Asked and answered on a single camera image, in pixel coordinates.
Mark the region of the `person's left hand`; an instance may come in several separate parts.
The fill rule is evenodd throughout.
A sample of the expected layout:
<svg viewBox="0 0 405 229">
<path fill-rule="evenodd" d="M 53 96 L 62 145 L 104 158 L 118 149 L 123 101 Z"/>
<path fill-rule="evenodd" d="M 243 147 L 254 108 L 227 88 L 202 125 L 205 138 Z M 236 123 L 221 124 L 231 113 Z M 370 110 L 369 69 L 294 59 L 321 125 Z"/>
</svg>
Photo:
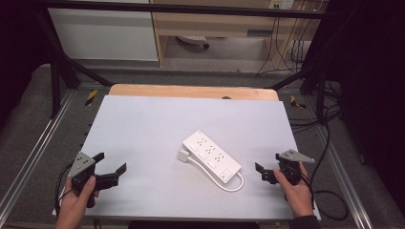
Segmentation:
<svg viewBox="0 0 405 229">
<path fill-rule="evenodd" d="M 96 178 L 90 177 L 81 193 L 77 196 L 72 191 L 70 179 L 65 183 L 65 196 L 62 199 L 55 229 L 78 229 L 87 209 L 87 202 L 96 187 Z"/>
</svg>

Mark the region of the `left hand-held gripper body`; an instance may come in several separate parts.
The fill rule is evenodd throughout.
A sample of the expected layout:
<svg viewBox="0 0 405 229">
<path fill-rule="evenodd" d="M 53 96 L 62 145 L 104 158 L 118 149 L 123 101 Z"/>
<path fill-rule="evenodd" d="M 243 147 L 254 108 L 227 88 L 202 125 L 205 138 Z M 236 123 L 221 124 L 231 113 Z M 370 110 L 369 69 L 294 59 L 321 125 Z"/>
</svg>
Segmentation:
<svg viewBox="0 0 405 229">
<path fill-rule="evenodd" d="M 82 152 L 76 155 L 68 178 L 71 180 L 73 190 L 77 194 L 82 192 L 90 176 L 95 173 L 96 164 L 97 162 L 92 157 Z"/>
</svg>

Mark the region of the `white cabinet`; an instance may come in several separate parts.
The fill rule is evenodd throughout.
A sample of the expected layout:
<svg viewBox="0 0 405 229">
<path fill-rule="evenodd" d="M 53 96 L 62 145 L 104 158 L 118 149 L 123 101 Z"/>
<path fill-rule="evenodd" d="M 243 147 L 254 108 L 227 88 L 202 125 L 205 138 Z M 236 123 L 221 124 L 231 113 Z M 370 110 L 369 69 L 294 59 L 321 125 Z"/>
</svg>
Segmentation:
<svg viewBox="0 0 405 229">
<path fill-rule="evenodd" d="M 49 9 L 63 50 L 74 59 L 157 61 L 147 12 Z"/>
</svg>

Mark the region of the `person's right hand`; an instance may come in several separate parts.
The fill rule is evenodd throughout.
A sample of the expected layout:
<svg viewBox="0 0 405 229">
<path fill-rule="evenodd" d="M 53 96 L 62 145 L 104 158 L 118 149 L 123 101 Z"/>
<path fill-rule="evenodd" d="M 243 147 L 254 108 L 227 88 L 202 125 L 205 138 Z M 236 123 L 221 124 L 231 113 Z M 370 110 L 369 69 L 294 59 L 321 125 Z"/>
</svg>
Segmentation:
<svg viewBox="0 0 405 229">
<path fill-rule="evenodd" d="M 291 185 L 285 175 L 278 169 L 274 170 L 274 175 L 286 195 L 293 217 L 298 219 L 313 216 L 311 192 L 308 185 L 303 180 L 297 185 Z"/>
</svg>

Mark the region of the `wooden desk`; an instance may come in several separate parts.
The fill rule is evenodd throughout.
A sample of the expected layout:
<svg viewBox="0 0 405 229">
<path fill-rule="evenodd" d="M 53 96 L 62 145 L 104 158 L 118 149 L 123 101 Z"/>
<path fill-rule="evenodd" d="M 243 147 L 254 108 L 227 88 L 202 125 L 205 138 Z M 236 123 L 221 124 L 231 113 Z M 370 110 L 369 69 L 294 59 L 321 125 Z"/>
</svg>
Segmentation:
<svg viewBox="0 0 405 229">
<path fill-rule="evenodd" d="M 200 5 L 268 10 L 270 0 L 149 0 L 152 4 Z M 294 0 L 291 10 L 315 11 L 321 0 Z M 294 41 L 313 39 L 318 19 L 274 19 L 253 16 L 153 13 L 159 62 L 164 62 L 170 36 L 262 38 L 277 70 L 287 65 L 288 50 Z"/>
</svg>

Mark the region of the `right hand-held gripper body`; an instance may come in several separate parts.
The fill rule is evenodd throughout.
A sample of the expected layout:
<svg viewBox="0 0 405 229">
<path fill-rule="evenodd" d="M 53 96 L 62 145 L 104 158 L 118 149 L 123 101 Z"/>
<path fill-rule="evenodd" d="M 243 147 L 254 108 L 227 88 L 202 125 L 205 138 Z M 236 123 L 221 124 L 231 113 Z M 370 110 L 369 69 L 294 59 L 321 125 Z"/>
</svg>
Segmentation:
<svg viewBox="0 0 405 229">
<path fill-rule="evenodd" d="M 297 185 L 302 179 L 300 162 L 314 163 L 315 159 L 295 150 L 287 150 L 280 154 L 279 168 L 291 185 Z"/>
</svg>

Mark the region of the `aluminium rail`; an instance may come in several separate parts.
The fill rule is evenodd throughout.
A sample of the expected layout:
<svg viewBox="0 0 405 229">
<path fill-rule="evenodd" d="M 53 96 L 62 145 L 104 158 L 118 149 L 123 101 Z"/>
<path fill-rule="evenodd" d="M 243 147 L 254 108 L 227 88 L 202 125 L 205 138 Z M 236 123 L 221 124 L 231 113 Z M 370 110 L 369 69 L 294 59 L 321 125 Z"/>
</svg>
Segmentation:
<svg viewBox="0 0 405 229">
<path fill-rule="evenodd" d="M 67 112 L 75 94 L 75 90 L 68 90 L 65 93 L 62 102 L 60 103 L 60 110 L 54 115 L 53 118 L 50 118 L 47 121 L 46 127 L 41 132 L 40 137 L 35 141 L 34 146 L 30 149 L 30 153 L 26 157 L 24 164 L 20 167 L 20 170 L 12 181 L 11 186 L 7 190 L 6 194 L 0 199 L 0 227 L 5 223 L 16 201 L 19 199 L 24 187 L 32 175 L 33 170 L 42 157 L 44 151 L 47 149 L 54 132 Z"/>
<path fill-rule="evenodd" d="M 359 195 L 357 194 L 352 180 L 349 177 L 337 151 L 330 140 L 330 132 L 326 126 L 318 126 L 317 131 L 325 144 L 326 156 L 330 166 L 336 176 L 339 187 L 343 193 L 345 201 L 351 211 L 354 222 L 358 229 L 373 229 L 373 224 L 365 210 Z"/>
</svg>

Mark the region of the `white board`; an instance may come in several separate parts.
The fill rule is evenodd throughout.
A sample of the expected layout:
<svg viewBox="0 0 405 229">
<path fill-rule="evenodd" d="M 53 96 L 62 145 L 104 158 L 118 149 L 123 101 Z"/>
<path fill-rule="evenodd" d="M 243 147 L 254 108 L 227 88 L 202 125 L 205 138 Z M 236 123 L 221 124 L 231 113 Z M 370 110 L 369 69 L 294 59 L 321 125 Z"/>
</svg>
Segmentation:
<svg viewBox="0 0 405 229">
<path fill-rule="evenodd" d="M 241 164 L 241 176 L 218 188 L 196 165 L 177 159 L 201 130 Z M 280 101 L 146 96 L 104 97 L 82 147 L 105 158 L 98 174 L 126 164 L 118 186 L 101 192 L 89 218 L 147 220 L 290 219 L 282 189 L 262 181 L 255 163 L 276 167 L 295 148 Z"/>
</svg>

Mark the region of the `grey flat device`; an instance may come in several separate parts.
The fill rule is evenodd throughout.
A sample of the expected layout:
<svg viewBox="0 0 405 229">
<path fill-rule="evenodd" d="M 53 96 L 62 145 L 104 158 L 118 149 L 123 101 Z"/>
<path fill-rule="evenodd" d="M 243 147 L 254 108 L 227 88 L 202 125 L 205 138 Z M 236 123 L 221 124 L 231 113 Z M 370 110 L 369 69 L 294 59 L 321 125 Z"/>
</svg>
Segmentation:
<svg viewBox="0 0 405 229">
<path fill-rule="evenodd" d="M 178 39 L 187 44 L 202 46 L 204 49 L 209 48 L 209 44 L 204 36 L 178 36 Z"/>
</svg>

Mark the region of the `person's dark clothing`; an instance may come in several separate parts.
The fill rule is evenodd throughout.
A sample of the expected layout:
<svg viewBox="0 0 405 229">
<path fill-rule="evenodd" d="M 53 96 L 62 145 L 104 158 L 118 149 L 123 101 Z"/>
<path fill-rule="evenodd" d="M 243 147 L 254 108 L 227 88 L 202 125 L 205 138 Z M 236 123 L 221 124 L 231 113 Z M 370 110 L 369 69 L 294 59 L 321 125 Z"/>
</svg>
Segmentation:
<svg viewBox="0 0 405 229">
<path fill-rule="evenodd" d="M 256 222 L 133 220 L 128 229 L 260 229 L 260 226 Z"/>
</svg>

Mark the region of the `yellow black tape strip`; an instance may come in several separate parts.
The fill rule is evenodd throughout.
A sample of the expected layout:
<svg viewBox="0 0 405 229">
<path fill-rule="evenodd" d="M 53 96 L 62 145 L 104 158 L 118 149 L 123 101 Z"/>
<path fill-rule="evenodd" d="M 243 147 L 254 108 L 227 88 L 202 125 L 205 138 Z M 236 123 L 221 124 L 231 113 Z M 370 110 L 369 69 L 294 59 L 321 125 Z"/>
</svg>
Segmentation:
<svg viewBox="0 0 405 229">
<path fill-rule="evenodd" d="M 305 104 L 298 103 L 294 95 L 290 96 L 290 105 L 291 105 L 291 107 L 298 107 L 300 109 L 307 108 L 307 106 Z"/>
<path fill-rule="evenodd" d="M 89 93 L 89 95 L 88 95 L 88 97 L 86 99 L 86 102 L 85 102 L 85 106 L 91 106 L 92 105 L 92 103 L 93 103 L 93 101 L 94 101 L 94 99 L 96 97 L 96 94 L 97 94 L 97 90 L 92 90 Z"/>
</svg>

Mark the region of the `white power strip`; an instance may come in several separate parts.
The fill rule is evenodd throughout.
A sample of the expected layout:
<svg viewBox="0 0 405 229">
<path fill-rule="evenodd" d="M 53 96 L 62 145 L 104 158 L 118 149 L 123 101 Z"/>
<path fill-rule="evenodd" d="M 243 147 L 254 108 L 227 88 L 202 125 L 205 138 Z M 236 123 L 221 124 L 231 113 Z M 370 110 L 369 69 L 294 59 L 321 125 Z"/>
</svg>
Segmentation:
<svg viewBox="0 0 405 229">
<path fill-rule="evenodd" d="M 227 184 L 242 168 L 233 157 L 201 130 L 189 136 L 182 144 L 205 169 L 223 184 Z"/>
</svg>

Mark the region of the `black curtain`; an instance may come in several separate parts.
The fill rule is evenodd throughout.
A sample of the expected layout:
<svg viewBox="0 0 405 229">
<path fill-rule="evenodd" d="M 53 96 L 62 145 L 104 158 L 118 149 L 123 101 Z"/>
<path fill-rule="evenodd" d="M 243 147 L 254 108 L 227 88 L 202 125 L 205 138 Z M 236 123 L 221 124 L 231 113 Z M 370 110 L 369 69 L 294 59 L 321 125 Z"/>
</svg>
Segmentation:
<svg viewBox="0 0 405 229">
<path fill-rule="evenodd" d="M 0 0 L 0 128 L 26 91 L 32 72 L 48 62 L 28 2 Z"/>
<path fill-rule="evenodd" d="M 354 10 L 328 71 L 357 146 L 405 214 L 405 0 L 330 0 Z"/>
</svg>

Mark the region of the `black metal frame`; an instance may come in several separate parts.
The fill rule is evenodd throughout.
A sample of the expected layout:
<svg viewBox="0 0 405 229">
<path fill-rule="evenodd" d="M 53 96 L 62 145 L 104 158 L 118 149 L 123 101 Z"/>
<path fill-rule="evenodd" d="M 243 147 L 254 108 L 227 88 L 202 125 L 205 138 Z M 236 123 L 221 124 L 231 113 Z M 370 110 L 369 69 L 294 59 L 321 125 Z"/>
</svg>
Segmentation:
<svg viewBox="0 0 405 229">
<path fill-rule="evenodd" d="M 87 75 L 103 86 L 111 87 L 113 82 L 88 70 L 81 64 L 75 62 L 66 54 L 52 30 L 51 22 L 45 19 L 44 11 L 52 9 L 68 10 L 110 10 L 110 11 L 139 11 L 158 13 L 182 13 L 182 14 L 212 14 L 212 15 L 232 15 L 232 16 L 256 16 L 274 18 L 303 18 L 303 19 L 334 19 L 339 18 L 342 13 L 336 12 L 316 12 L 301 10 L 259 10 L 253 8 L 232 8 L 213 6 L 192 6 L 192 5 L 168 5 L 168 4 L 142 4 L 142 3 L 119 3 L 119 2 L 99 2 L 99 1 L 66 1 L 66 0 L 31 0 L 27 5 L 32 16 L 38 23 L 40 30 L 44 33 L 47 45 L 51 50 L 52 66 L 52 89 L 53 89 L 53 113 L 55 116 L 60 109 L 60 95 L 58 84 L 58 67 L 61 67 L 60 75 L 69 88 L 79 86 L 78 78 L 74 70 Z"/>
</svg>

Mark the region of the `white wall socket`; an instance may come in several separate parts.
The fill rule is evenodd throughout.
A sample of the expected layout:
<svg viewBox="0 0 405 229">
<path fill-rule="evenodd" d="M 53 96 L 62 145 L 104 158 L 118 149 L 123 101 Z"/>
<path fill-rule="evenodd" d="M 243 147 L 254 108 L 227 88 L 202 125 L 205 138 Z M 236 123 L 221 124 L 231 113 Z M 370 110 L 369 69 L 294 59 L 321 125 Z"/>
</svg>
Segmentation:
<svg viewBox="0 0 405 229">
<path fill-rule="evenodd" d="M 290 10 L 294 0 L 270 0 L 269 7 L 276 10 Z"/>
</svg>

